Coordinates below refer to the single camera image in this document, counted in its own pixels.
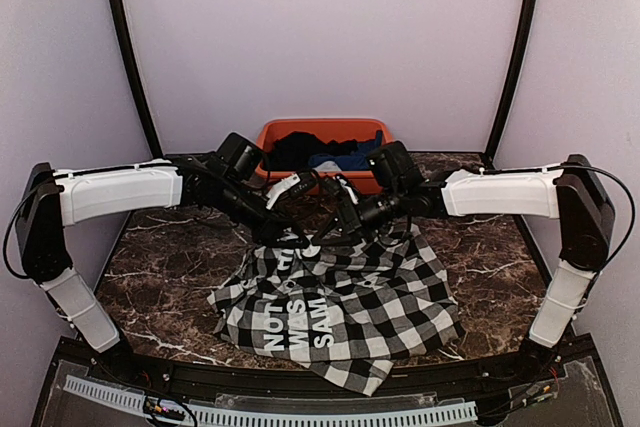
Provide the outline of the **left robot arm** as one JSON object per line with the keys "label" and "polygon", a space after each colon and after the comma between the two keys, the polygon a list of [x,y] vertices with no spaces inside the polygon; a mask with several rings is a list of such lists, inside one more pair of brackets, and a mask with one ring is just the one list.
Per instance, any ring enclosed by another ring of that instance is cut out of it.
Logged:
{"label": "left robot arm", "polygon": [[85,170],[33,167],[21,202],[5,231],[18,242],[19,270],[12,276],[39,286],[75,326],[84,341],[103,354],[101,364],[120,383],[141,374],[140,359],[77,272],[66,247],[65,228],[111,214],[147,208],[210,207],[251,230],[265,246],[307,246],[291,217],[249,186],[266,154],[237,133],[206,154],[174,155],[147,162]]}

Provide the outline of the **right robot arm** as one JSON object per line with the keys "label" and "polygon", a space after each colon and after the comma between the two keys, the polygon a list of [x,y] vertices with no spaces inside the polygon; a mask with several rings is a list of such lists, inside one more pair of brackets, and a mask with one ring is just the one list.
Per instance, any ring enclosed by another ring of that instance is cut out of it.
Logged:
{"label": "right robot arm", "polygon": [[574,154],[542,167],[462,168],[424,178],[400,141],[372,151],[367,162],[381,194],[360,199],[345,178],[326,181],[337,210],[313,236],[313,245],[355,245],[400,217],[491,214],[559,221],[559,265],[529,329],[528,344],[510,360],[517,379],[534,379],[549,363],[547,349],[561,340],[599,273],[618,253],[611,246],[615,208],[600,181],[605,171]]}

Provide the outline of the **black white plaid shirt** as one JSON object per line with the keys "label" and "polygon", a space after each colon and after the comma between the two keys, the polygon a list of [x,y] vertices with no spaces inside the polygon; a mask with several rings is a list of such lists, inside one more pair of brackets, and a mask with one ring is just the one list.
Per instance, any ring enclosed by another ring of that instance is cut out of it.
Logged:
{"label": "black white plaid shirt", "polygon": [[365,396],[396,361],[464,335],[446,269],[417,225],[311,257],[256,247],[207,301],[221,340]]}

